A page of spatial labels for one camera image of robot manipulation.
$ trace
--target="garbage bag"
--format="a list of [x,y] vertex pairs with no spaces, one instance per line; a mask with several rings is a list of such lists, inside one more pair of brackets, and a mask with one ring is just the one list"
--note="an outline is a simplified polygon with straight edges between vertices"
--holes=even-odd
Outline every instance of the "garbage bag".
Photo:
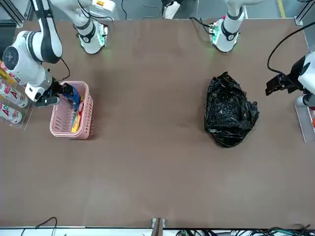
[[224,148],[241,143],[259,116],[257,102],[248,102],[239,83],[227,72],[210,82],[205,103],[204,129]]

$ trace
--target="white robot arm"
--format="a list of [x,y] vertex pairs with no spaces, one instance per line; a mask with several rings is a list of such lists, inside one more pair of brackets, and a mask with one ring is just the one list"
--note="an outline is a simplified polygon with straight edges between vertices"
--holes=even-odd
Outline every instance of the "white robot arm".
[[255,5],[263,0],[224,0],[227,13],[224,19],[219,19],[210,29],[211,42],[221,51],[229,52],[237,42],[239,29],[244,19],[244,5]]
[[[106,1],[109,11],[113,11],[115,3]],[[51,0],[51,3],[63,11],[78,30],[81,46],[89,54],[97,53],[106,43],[108,27],[94,20],[89,9],[92,0]]]
[[267,82],[266,95],[269,96],[278,90],[287,90],[288,93],[301,90],[303,96],[296,99],[297,107],[315,106],[315,52],[299,59],[287,75],[282,72]]
[[53,81],[51,74],[41,66],[41,62],[57,63],[63,48],[48,0],[33,0],[32,4],[41,31],[20,32],[13,45],[5,49],[2,60],[11,73],[23,84],[27,83],[27,96],[37,101]]
[[[51,2],[74,22],[81,45],[87,53],[95,54],[105,45],[107,27],[93,20],[88,12],[92,0],[51,0]],[[113,4],[113,2],[108,4],[111,10],[115,8]],[[6,48],[3,53],[4,65],[23,84],[27,84],[25,92],[37,106],[58,104],[60,101],[58,94],[63,94],[76,103],[78,97],[74,96],[73,88],[67,85],[65,88],[60,86],[41,65],[42,62],[57,63],[63,53],[49,1],[32,0],[32,5],[41,31],[20,32],[13,45]]]

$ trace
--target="white can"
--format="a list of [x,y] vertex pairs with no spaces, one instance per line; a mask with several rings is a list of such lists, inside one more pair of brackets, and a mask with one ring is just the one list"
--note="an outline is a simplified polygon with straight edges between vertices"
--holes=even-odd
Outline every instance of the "white can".
[[0,117],[17,124],[21,122],[23,116],[19,111],[0,102]]
[[4,63],[1,62],[0,67],[6,72],[8,73],[9,76],[11,76],[19,85],[21,85],[22,87],[26,88],[26,85],[28,83],[24,83],[23,81],[21,81],[18,77],[16,77],[15,75],[13,75],[12,73],[9,72],[9,70],[5,67]]
[[26,107],[29,104],[29,99],[22,95],[19,91],[12,88],[10,85],[5,84],[0,79],[0,95],[18,105],[19,107]]

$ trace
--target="pink plastic basket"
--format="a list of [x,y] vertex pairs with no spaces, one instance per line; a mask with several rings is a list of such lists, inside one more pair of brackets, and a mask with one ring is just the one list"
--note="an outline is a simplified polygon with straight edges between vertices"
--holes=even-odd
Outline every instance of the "pink plastic basket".
[[89,86],[82,81],[67,81],[66,83],[74,86],[81,96],[84,94],[84,106],[80,128],[77,132],[71,133],[71,125],[75,112],[69,102],[65,98],[61,97],[60,103],[53,108],[50,120],[50,132],[56,137],[87,139],[90,133],[93,110],[93,99],[89,93]]

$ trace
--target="tabletop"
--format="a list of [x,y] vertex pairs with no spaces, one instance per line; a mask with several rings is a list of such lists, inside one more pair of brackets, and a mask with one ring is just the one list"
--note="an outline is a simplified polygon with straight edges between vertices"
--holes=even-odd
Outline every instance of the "tabletop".
[[[71,22],[56,22],[70,80],[94,100],[88,140],[53,137],[52,108],[34,109],[26,131],[0,124],[0,225],[269,228],[315,226],[315,147],[294,109],[299,92],[265,95],[267,58],[297,29],[293,19],[244,20],[232,52],[220,53],[190,20],[109,23],[106,48],[88,55]],[[25,22],[23,30],[38,30]],[[289,72],[308,47],[303,32],[274,54]],[[60,61],[46,64],[56,79]],[[234,148],[203,130],[207,87],[224,71],[260,111]]]

